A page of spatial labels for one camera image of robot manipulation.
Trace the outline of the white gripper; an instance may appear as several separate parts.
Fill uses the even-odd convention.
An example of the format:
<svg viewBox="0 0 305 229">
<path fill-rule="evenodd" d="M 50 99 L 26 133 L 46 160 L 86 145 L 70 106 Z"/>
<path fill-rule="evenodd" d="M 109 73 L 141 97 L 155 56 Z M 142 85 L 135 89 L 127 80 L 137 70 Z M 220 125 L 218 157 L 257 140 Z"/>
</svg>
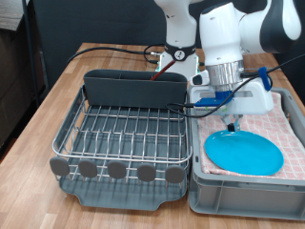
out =
<svg viewBox="0 0 305 229">
<path fill-rule="evenodd" d="M 240 120 L 243 115 L 265 115 L 274 108 L 272 93 L 265 89 L 261 78 L 250 82 L 243 80 L 233 84 L 233 88 L 226 92 L 217 92 L 210 85 L 191 85 L 189 88 L 190 102 L 194 104 L 196 115 L 205 115 L 214 110 L 230 94 L 233 94 L 232 97 L 213 112 L 213 115 L 223 115 L 222 121 L 228 132 L 241 130 Z M 234 115 L 234 124 L 228 115 Z"/>
</svg>

